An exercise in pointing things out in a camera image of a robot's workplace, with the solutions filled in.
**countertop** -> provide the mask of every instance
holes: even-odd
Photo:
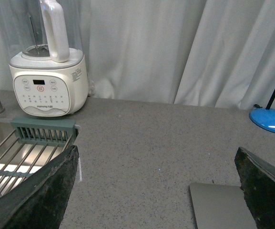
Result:
[[[0,120],[26,115],[0,91]],[[240,185],[242,146],[275,166],[275,134],[249,111],[89,97],[64,118],[81,127],[75,184],[61,229],[195,228],[193,182]]]

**blender control panel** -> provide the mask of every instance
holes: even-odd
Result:
[[[31,115],[63,115],[70,108],[67,85],[58,77],[21,75],[13,87],[21,108]]]

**white curtain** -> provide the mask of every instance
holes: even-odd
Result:
[[[80,0],[80,9],[95,97],[250,109],[274,90],[275,0]],[[0,43],[8,89],[3,52]]]

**dish rack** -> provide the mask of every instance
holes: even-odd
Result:
[[[13,131],[0,143],[0,197],[11,191],[75,141],[70,119],[17,117]]]

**laptop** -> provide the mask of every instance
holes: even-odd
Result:
[[[257,229],[238,186],[189,186],[197,229]]]

